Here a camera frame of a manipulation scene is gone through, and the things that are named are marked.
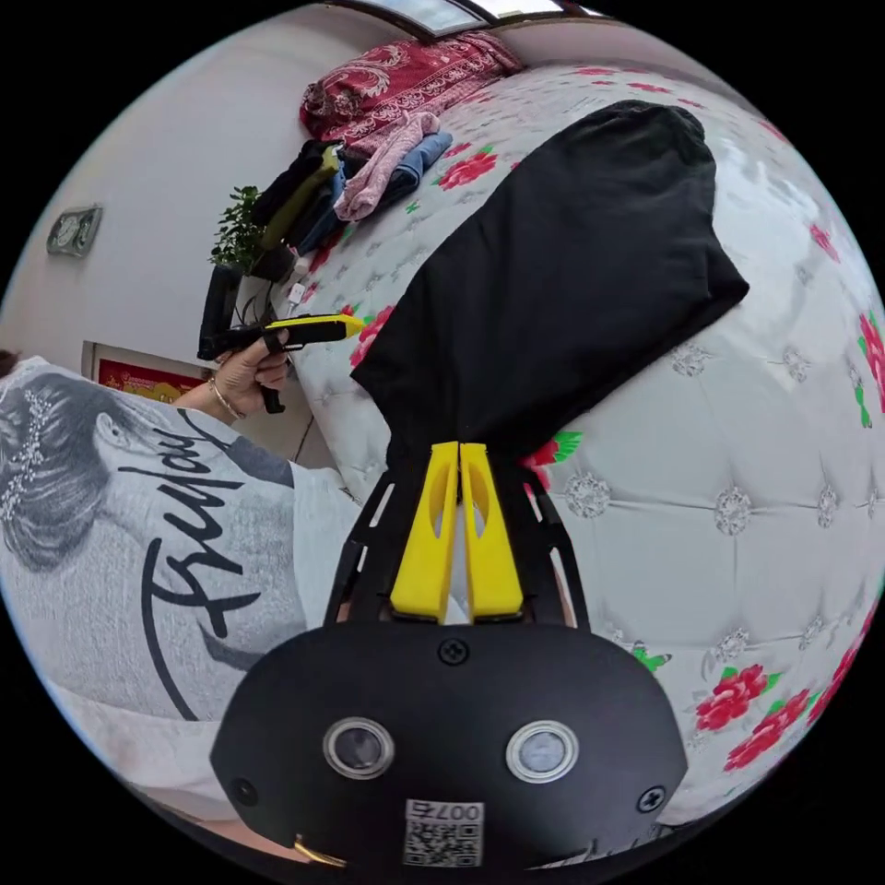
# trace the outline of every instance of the green plant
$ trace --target green plant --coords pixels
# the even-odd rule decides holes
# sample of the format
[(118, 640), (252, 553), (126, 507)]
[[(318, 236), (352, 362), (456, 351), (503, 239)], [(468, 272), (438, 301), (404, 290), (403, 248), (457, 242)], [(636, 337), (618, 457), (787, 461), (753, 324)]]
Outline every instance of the green plant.
[(233, 265), (244, 274), (252, 268), (261, 252), (262, 228), (252, 221), (252, 210), (260, 192), (257, 187), (235, 187), (233, 204), (221, 215), (221, 224), (209, 261), (213, 265)]

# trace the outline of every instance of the qr code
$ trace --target qr code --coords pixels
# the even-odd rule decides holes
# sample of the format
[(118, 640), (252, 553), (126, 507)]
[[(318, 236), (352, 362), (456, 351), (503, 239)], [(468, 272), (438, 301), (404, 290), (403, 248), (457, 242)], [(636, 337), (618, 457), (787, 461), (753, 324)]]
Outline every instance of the qr code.
[(478, 867), (482, 862), (482, 825), (406, 821), (408, 867)]

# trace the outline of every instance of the screw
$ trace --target screw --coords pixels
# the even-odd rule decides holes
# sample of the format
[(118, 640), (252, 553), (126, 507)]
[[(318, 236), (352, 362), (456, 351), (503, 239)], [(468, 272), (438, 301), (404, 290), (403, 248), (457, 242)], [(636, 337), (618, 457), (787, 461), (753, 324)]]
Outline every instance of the screw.
[(470, 657), (470, 649), (467, 643), (460, 639), (447, 639), (439, 648), (437, 654), (440, 660), (449, 667), (457, 667)]
[(247, 808), (258, 804), (258, 791), (242, 777), (238, 777), (233, 781), (230, 785), (230, 791), (236, 800)]
[(649, 787), (639, 797), (636, 808), (640, 814), (651, 814), (652, 811), (657, 811), (664, 804), (664, 797), (666, 795), (667, 791), (663, 786)]

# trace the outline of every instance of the woman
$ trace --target woman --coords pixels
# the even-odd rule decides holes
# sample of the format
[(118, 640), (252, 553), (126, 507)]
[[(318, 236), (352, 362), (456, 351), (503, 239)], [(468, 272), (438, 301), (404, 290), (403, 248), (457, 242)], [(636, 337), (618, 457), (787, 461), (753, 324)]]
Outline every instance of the woman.
[(236, 841), (208, 765), (260, 655), (317, 627), (358, 513), (230, 425), (279, 389), (258, 342), (174, 405), (0, 353), (0, 575), (31, 661), (72, 726), (139, 792)]

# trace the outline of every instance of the mattress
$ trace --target mattress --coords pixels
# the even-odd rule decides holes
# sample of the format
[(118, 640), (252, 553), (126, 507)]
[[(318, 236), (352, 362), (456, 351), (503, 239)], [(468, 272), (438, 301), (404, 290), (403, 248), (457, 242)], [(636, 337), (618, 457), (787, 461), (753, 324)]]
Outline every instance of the mattress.
[[(302, 281), (301, 312), (349, 310), (370, 328), (295, 362), (364, 501), (389, 440), (349, 377), (372, 334), (523, 157), (623, 99), (678, 104), (702, 122), (718, 168), (715, 231), (750, 293), (563, 428), (534, 466), (570, 532), (594, 630), (645, 661), (676, 712), (690, 768), (661, 819), (676, 825), (757, 784), (802, 738), (885, 572), (885, 363), (869, 356), (873, 326), (859, 324), (885, 329), (885, 317), (804, 160), (762, 118), (654, 72), (554, 65), (507, 78), (445, 113), (453, 146), (419, 190), (347, 228)], [(721, 710), (735, 691), (746, 704)], [(719, 718), (702, 712), (714, 708)]]

